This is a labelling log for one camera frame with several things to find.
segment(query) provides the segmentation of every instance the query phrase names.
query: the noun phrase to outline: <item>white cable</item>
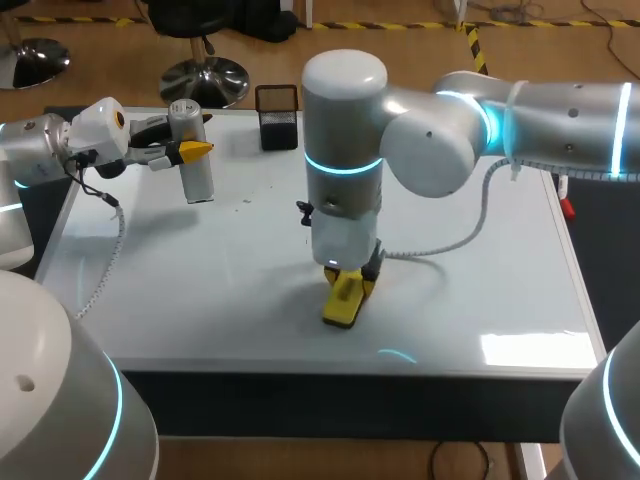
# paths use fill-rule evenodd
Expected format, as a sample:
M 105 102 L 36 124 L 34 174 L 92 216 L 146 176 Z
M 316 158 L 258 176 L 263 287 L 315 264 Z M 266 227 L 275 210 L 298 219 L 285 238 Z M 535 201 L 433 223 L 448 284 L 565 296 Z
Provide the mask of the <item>white cable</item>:
M 496 163 L 489 167 L 487 173 L 484 176 L 484 180 L 482 181 L 482 197 L 480 200 L 480 218 L 476 223 L 473 231 L 465 238 L 460 240 L 459 242 L 453 243 L 446 247 L 436 248 L 434 250 L 425 250 L 423 252 L 385 252 L 386 258 L 412 258 L 412 257 L 428 257 L 430 255 L 438 255 L 439 253 L 450 252 L 451 250 L 456 250 L 460 247 L 464 247 L 467 243 L 471 242 L 474 238 L 478 236 L 478 234 L 482 231 L 482 227 L 484 226 L 484 221 L 487 218 L 487 206 L 489 204 L 489 183 L 491 182 L 491 177 L 500 167 L 504 167 L 505 165 L 509 165 L 511 162 L 506 158 L 502 160 L 498 160 Z
M 515 182 L 517 180 L 520 169 L 522 168 L 521 164 L 517 162 L 515 158 L 513 158 L 513 146 L 516 141 L 513 106 L 516 102 L 518 94 L 520 93 L 520 90 L 527 83 L 529 82 L 527 82 L 526 80 L 521 80 L 513 84 L 513 86 L 511 87 L 511 91 L 509 92 L 509 96 L 507 97 L 507 104 L 504 107 L 502 138 L 504 142 L 504 156 L 507 158 L 507 160 L 509 160 L 509 163 L 511 164 L 512 182 Z
M 489 167 L 487 173 L 484 176 L 484 180 L 482 181 L 482 197 L 480 200 L 480 218 L 478 218 L 478 222 L 476 223 L 473 231 L 462 240 L 448 245 L 446 247 L 436 248 L 434 250 L 425 250 L 425 251 L 417 251 L 417 252 L 385 252 L 386 258 L 395 258 L 395 259 L 406 259 L 406 258 L 414 258 L 414 257 L 428 257 L 431 255 L 438 255 L 440 253 L 450 252 L 452 250 L 456 250 L 460 247 L 464 247 L 469 242 L 471 242 L 474 238 L 478 236 L 478 234 L 482 231 L 482 227 L 484 227 L 484 222 L 487 218 L 487 207 L 489 206 L 489 183 L 491 182 L 491 178 L 493 174 L 500 167 L 505 165 L 512 165 L 516 163 L 519 166 L 523 165 L 525 167 L 535 168 L 537 170 L 544 170 L 546 172 L 550 172 L 552 174 L 557 175 L 566 175 L 567 177 L 578 178 L 582 180 L 596 180 L 596 181 L 604 181 L 604 182 L 619 182 L 619 183 L 636 183 L 640 182 L 640 174 L 638 173 L 621 173 L 618 176 L 612 175 L 611 173 L 604 172 L 595 172 L 595 171 L 586 171 L 586 170 L 576 170 L 574 168 L 568 167 L 556 167 L 551 165 L 545 165 L 538 162 L 529 162 L 514 159 L 513 162 L 510 162 L 507 158 L 503 158 L 502 160 L 498 160 L 493 165 Z
M 107 264 L 107 268 L 105 268 L 104 273 L 102 274 L 100 283 L 98 283 L 98 286 L 93 291 L 91 298 L 89 298 L 89 301 L 84 306 L 84 308 L 80 310 L 78 313 L 76 313 L 74 317 L 76 320 L 82 320 L 82 318 L 89 312 L 89 310 L 91 310 L 91 307 L 93 307 L 93 305 L 96 303 L 98 298 L 100 298 L 100 295 L 102 295 L 102 291 L 104 290 L 105 286 L 107 285 L 107 282 L 109 281 L 109 277 L 111 276 L 113 267 L 118 261 L 118 257 L 120 257 L 120 252 L 122 251 L 122 244 L 124 243 L 124 234 L 125 234 L 126 224 L 124 221 L 124 210 L 122 210 L 122 207 L 118 205 L 117 207 L 115 207 L 115 209 L 116 209 L 116 216 L 118 217 L 118 236 L 116 238 L 116 244 L 113 247 L 113 253 L 111 253 L 111 259 L 109 260 L 109 263 Z

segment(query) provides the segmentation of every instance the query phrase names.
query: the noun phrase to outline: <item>black container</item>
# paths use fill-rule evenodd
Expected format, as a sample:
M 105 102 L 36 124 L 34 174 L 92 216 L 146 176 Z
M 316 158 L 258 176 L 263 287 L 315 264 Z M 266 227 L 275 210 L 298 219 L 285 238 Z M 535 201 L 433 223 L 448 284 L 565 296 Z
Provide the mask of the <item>black container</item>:
M 298 148 L 298 88 L 295 85 L 259 85 L 256 110 L 262 150 Z

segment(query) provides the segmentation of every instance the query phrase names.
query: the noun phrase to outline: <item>cable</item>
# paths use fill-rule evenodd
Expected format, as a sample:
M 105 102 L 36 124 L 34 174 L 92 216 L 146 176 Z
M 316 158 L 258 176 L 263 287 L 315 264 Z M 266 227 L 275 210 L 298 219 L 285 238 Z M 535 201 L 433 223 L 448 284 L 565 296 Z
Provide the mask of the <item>cable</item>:
M 633 75 L 633 77 L 636 80 L 640 80 L 640 76 L 636 72 L 634 72 L 631 69 L 631 67 L 629 67 L 626 63 L 624 63 L 624 61 L 618 56 L 616 51 L 613 49 L 613 27 L 609 24 L 607 19 L 604 18 L 602 15 L 600 15 L 596 10 L 591 8 L 589 5 L 587 5 L 585 0 L 580 0 L 580 5 L 582 5 L 582 8 L 584 8 L 587 12 L 592 13 L 593 15 L 595 15 L 596 17 L 598 17 L 600 20 L 602 20 L 607 24 L 607 27 L 609 28 L 609 40 L 607 41 L 607 50 L 609 50 L 609 53 L 620 64 L 622 68 L 624 68 L 627 72 Z
M 78 177 L 73 175 L 68 169 L 68 164 L 71 161 L 76 162 L 76 171 L 78 172 Z M 91 297 L 89 298 L 89 301 L 86 303 L 86 305 L 74 316 L 74 318 L 78 321 L 82 320 L 82 318 L 89 312 L 89 310 L 91 310 L 93 305 L 102 295 L 102 292 L 104 291 L 104 288 L 106 287 L 107 282 L 109 281 L 109 277 L 111 276 L 111 272 L 113 271 L 113 268 L 115 267 L 116 262 L 120 257 L 120 252 L 122 251 L 122 245 L 124 243 L 124 235 L 126 232 L 124 210 L 122 210 L 122 207 L 120 206 L 120 202 L 115 197 L 109 195 L 108 193 L 101 192 L 100 190 L 93 188 L 90 185 L 87 185 L 84 181 L 85 168 L 86 168 L 86 165 L 84 164 L 82 157 L 71 157 L 67 159 L 63 164 L 63 170 L 65 175 L 71 178 L 72 181 L 80 185 L 82 187 L 82 191 L 85 194 L 92 197 L 98 197 L 102 201 L 104 201 L 107 205 L 110 205 L 113 208 L 115 208 L 116 217 L 118 217 L 118 236 L 116 237 L 116 243 L 113 247 L 111 258 L 109 259 L 109 263 L 107 264 L 107 267 L 102 273 L 102 277 L 100 277 L 100 282 L 98 282 L 98 286 L 95 288 L 95 290 L 91 294 Z
M 124 219 L 124 210 L 122 210 L 122 207 L 120 205 L 118 205 L 117 207 L 115 207 L 115 209 L 116 209 L 116 216 L 118 217 L 118 236 L 116 238 L 116 244 L 113 247 L 113 252 L 111 253 L 111 258 L 109 259 L 109 263 L 107 264 L 107 268 L 105 268 L 104 272 L 102 273 L 102 277 L 100 278 L 100 282 L 98 283 L 98 286 L 93 291 L 93 294 L 89 298 L 89 301 L 82 308 L 82 310 L 80 310 L 78 313 L 75 314 L 74 318 L 76 320 L 82 320 L 82 318 L 89 312 L 89 310 L 91 310 L 91 308 L 96 303 L 98 298 L 100 298 L 100 295 L 102 295 L 102 292 L 103 292 L 104 288 L 106 287 L 107 282 L 109 281 L 109 277 L 111 276 L 111 272 L 113 271 L 113 267 L 115 267 L 116 262 L 118 261 L 118 258 L 120 257 L 120 252 L 122 251 L 122 245 L 124 243 L 124 234 L 125 234 L 125 229 L 126 229 L 126 223 L 125 223 L 125 219 Z
M 528 160 L 518 160 L 514 159 L 514 162 L 518 165 L 522 165 L 525 167 L 535 168 L 537 170 L 543 170 L 555 175 L 566 175 L 572 178 L 578 178 L 581 180 L 598 180 L 604 182 L 618 182 L 618 183 L 640 183 L 640 174 L 636 173 L 621 173 L 619 175 L 613 175 L 611 173 L 606 172 L 598 172 L 598 171 L 588 171 L 588 170 L 576 170 L 575 168 L 569 167 L 558 167 L 545 165 L 538 162 L 530 162 Z M 487 173 L 484 176 L 482 181 L 482 194 L 480 200 L 480 217 L 476 223 L 473 231 L 463 238 L 462 240 L 448 245 L 446 247 L 436 248 L 433 250 L 424 250 L 424 251 L 415 251 L 415 252 L 384 252 L 385 258 L 392 258 L 396 260 L 403 260 L 407 258 L 415 258 L 415 257 L 428 257 L 431 255 L 438 255 L 440 253 L 450 252 L 452 250 L 456 250 L 460 247 L 464 247 L 468 243 L 470 243 L 474 238 L 478 236 L 478 234 L 482 231 L 484 227 L 484 222 L 487 219 L 487 209 L 489 206 L 489 184 L 491 183 L 491 178 L 493 178 L 493 174 L 500 167 L 504 167 L 505 165 L 510 165 L 509 160 L 503 158 L 502 160 L 498 160 L 493 165 L 489 167 Z
M 526 23 L 530 20 L 540 20 L 543 22 L 553 22 L 559 20 L 569 20 L 571 18 L 575 18 L 580 15 L 581 12 L 573 13 L 570 15 L 563 15 L 561 17 L 544 17 L 544 7 L 539 3 L 534 3 L 533 0 L 519 0 L 518 3 L 507 3 L 498 5 L 495 7 L 490 7 L 488 5 L 484 5 L 479 2 L 471 1 L 467 3 L 469 8 L 480 10 L 483 12 L 488 12 L 489 18 L 494 22 L 508 23 L 510 25 L 517 25 L 520 23 Z M 620 56 L 613 49 L 613 36 L 614 30 L 609 20 L 604 17 L 604 13 L 609 13 L 616 18 L 623 17 L 622 12 L 615 9 L 610 8 L 591 8 L 587 5 L 586 0 L 580 0 L 580 5 L 583 10 L 587 13 L 595 15 L 601 21 L 605 23 L 607 28 L 609 29 L 609 40 L 607 41 L 607 50 L 611 54 L 611 56 L 618 62 L 618 64 L 624 68 L 630 75 L 632 75 L 636 80 L 640 80 L 640 75 L 636 73 L 631 67 L 629 67 L 624 60 L 620 58 Z M 447 16 L 443 11 L 442 6 L 438 3 L 438 0 L 433 0 L 434 9 L 443 16 Z M 533 14 L 530 9 L 537 8 L 538 15 Z
M 444 11 L 442 8 L 441 0 L 432 0 L 433 8 L 443 17 L 448 17 L 449 14 Z M 530 20 L 540 20 L 543 22 L 554 22 L 560 20 L 570 20 L 575 18 L 583 12 L 575 12 L 569 15 L 562 15 L 560 17 L 545 17 L 544 6 L 539 3 L 534 3 L 533 0 L 519 0 L 518 3 L 507 3 L 502 5 L 497 5 L 495 7 L 485 5 L 479 2 L 470 1 L 467 3 L 469 8 L 474 10 L 480 10 L 482 12 L 487 12 L 489 14 L 489 18 L 494 22 L 508 23 L 510 25 L 517 25 L 519 23 L 525 23 Z M 531 12 L 531 9 L 538 9 L 538 15 Z M 596 12 L 601 13 L 609 13 L 614 15 L 616 18 L 621 18 L 622 13 L 619 10 L 614 10 L 611 8 L 598 8 L 594 9 L 592 13 L 598 15 Z
M 452 250 L 456 250 L 460 247 L 464 247 L 466 244 L 470 243 L 474 238 L 478 236 L 478 234 L 482 231 L 482 227 L 484 227 L 484 221 L 487 219 L 487 207 L 489 205 L 489 183 L 491 182 L 491 178 L 493 174 L 500 167 L 504 167 L 505 165 L 509 165 L 509 160 L 503 158 L 502 160 L 498 160 L 496 163 L 489 167 L 487 173 L 484 176 L 484 180 L 482 181 L 482 197 L 480 200 L 480 218 L 476 223 L 473 231 L 465 238 L 460 240 L 459 242 L 453 243 L 446 247 L 436 248 L 434 250 L 425 250 L 418 252 L 385 252 L 384 255 L 386 258 L 395 258 L 397 260 L 406 259 L 406 258 L 415 258 L 415 257 L 428 257 L 431 255 L 438 255 L 440 253 L 450 252 Z
M 147 18 L 147 16 L 142 11 L 142 7 L 140 6 L 140 2 L 138 0 L 132 0 L 132 1 L 133 1 L 133 3 L 135 3 L 136 8 L 138 9 L 138 13 L 140 14 L 140 17 L 142 17 L 142 19 L 145 21 L 145 23 L 149 23 L 149 19 Z
M 431 454 L 429 455 L 429 464 L 427 474 L 429 476 L 428 480 L 436 480 L 435 473 L 435 459 L 436 453 L 440 450 L 440 447 L 444 445 L 445 442 L 438 442 L 433 450 L 431 450 Z M 482 475 L 482 480 L 487 480 L 489 478 L 489 471 L 491 470 L 491 459 L 489 458 L 489 453 L 487 449 L 480 444 L 480 442 L 473 442 L 473 444 L 478 448 L 480 455 L 482 455 L 482 460 L 484 462 L 484 473 Z

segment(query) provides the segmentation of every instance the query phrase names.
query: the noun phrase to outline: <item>black chair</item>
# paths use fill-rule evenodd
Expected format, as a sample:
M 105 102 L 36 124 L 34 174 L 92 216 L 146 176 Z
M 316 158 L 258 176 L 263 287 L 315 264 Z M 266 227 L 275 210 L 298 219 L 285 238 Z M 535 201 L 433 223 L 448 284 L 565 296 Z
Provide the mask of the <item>black chair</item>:
M 0 0 L 0 18 L 9 45 L 0 46 L 0 89 L 15 90 L 41 85 L 69 66 L 69 50 L 55 40 L 22 40 L 16 20 L 7 12 L 29 0 Z
M 174 65 L 160 80 L 166 103 L 191 98 L 206 108 L 226 108 L 249 92 L 249 74 L 238 63 L 214 57 L 207 35 L 231 25 L 234 0 L 146 0 L 156 32 L 191 41 L 193 58 Z

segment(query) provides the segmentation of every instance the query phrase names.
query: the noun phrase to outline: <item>yellow-black striped tape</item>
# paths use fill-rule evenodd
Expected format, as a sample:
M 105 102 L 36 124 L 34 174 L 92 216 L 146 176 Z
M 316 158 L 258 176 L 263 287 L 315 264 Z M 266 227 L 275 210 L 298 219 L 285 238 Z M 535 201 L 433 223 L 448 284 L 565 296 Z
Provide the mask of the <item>yellow-black striped tape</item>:
M 127 17 L 15 17 L 20 23 L 113 23 L 124 27 L 132 23 L 147 23 L 144 18 Z
M 133 23 L 146 23 L 144 18 L 128 17 L 16 17 L 22 23 L 113 23 L 124 26 Z M 523 22 L 518 24 L 503 22 L 466 22 L 464 26 L 473 27 L 607 27 L 629 28 L 640 27 L 640 20 L 611 20 L 603 21 L 570 21 L 570 22 Z M 385 22 L 318 22 L 312 28 L 315 30 L 415 30 L 456 28 L 455 22 L 413 22 L 413 23 L 385 23 Z
M 480 49 L 480 41 L 478 40 L 478 27 L 465 25 L 467 33 L 467 40 L 469 41 L 469 47 L 471 48 L 471 54 L 473 55 L 473 63 L 476 66 L 476 72 L 482 75 L 489 75 L 487 70 L 487 62 L 484 59 L 484 54 Z
M 415 23 L 381 23 L 381 22 L 319 22 L 314 23 L 314 30 L 414 30 L 456 28 L 455 22 L 415 22 Z M 570 21 L 570 22 L 523 22 L 518 24 L 503 22 L 466 22 L 464 26 L 473 27 L 607 27 L 629 28 L 640 27 L 640 20 L 603 21 Z

